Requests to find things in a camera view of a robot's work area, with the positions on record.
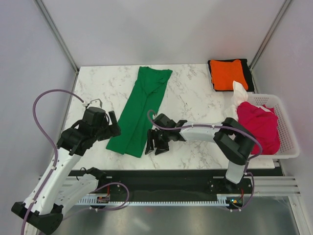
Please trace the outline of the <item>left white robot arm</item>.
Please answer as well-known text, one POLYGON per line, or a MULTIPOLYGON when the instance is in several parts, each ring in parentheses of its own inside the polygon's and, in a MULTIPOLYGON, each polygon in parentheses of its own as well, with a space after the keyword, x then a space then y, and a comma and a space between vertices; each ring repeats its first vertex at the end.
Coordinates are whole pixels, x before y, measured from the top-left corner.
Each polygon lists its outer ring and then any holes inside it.
POLYGON ((45 235, 54 233, 64 215, 86 194, 103 192, 107 188, 104 172, 92 167, 70 188, 60 189, 85 152, 97 141, 108 140, 121 134, 114 111, 89 107, 81 120, 61 133, 56 144, 56 156, 42 178, 22 202, 16 202, 11 211, 45 235))

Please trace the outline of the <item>white plastic basket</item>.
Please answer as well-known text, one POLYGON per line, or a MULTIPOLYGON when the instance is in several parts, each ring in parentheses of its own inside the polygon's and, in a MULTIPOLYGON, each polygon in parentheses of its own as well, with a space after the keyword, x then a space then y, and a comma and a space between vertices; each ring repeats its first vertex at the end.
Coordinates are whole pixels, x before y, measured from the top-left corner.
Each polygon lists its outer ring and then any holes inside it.
POLYGON ((247 102, 255 106, 266 105, 269 108, 273 108, 275 114, 278 116, 280 148, 274 155, 261 154, 259 158, 289 159, 298 157, 300 153, 299 146, 288 115, 286 114, 280 99, 275 95, 269 94, 249 94, 247 102))

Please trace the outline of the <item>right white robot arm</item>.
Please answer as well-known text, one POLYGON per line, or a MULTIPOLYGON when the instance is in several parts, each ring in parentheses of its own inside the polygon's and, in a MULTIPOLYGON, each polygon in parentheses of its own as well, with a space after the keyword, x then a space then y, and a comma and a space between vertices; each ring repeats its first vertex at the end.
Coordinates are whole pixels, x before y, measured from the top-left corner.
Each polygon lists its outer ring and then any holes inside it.
POLYGON ((228 159, 225 189, 234 193, 241 188, 241 180, 257 140, 238 121, 227 117, 224 121, 213 124, 191 123, 187 120, 175 122, 165 114, 150 121, 155 129, 147 131, 146 155, 151 152, 155 155, 168 152, 171 141, 215 143, 228 159))

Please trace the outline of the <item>green t shirt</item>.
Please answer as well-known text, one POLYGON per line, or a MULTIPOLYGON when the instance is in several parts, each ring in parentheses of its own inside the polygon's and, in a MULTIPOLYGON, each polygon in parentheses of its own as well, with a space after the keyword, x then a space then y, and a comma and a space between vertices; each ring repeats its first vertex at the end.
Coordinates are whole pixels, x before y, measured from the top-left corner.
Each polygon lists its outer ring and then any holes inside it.
POLYGON ((121 135, 109 140, 107 150, 137 158, 142 156, 147 132, 152 128, 147 113, 159 110, 172 72, 139 68, 133 90, 118 120, 121 135))

